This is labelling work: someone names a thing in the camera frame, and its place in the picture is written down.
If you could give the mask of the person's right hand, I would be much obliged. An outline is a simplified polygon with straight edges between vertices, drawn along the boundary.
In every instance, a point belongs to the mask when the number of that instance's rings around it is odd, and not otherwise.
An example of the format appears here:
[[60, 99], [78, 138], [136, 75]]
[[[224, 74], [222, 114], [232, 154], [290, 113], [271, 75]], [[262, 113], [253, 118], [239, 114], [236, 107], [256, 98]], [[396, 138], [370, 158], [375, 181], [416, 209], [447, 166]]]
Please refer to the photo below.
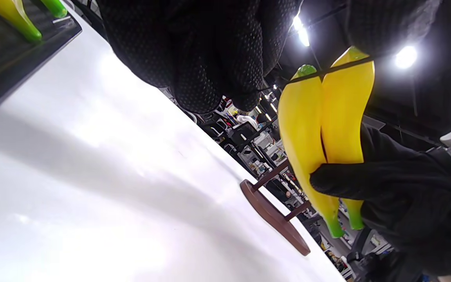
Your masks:
[[426, 273], [451, 276], [451, 156], [406, 148], [367, 125], [361, 146], [363, 163], [323, 164], [313, 188], [362, 201], [367, 226]]

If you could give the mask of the person's left hand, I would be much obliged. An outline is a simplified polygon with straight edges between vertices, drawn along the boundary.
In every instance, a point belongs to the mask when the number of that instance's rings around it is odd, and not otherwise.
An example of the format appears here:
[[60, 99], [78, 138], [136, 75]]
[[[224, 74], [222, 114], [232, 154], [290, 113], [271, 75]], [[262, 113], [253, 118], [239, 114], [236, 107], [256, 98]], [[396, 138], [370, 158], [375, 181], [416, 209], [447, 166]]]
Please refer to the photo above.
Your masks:
[[[338, 47], [376, 56], [425, 37], [440, 0], [346, 0], [336, 27], [316, 29]], [[222, 97], [243, 111], [275, 77], [302, 0], [99, 0], [108, 43], [143, 82], [168, 88], [177, 103], [207, 114]]]

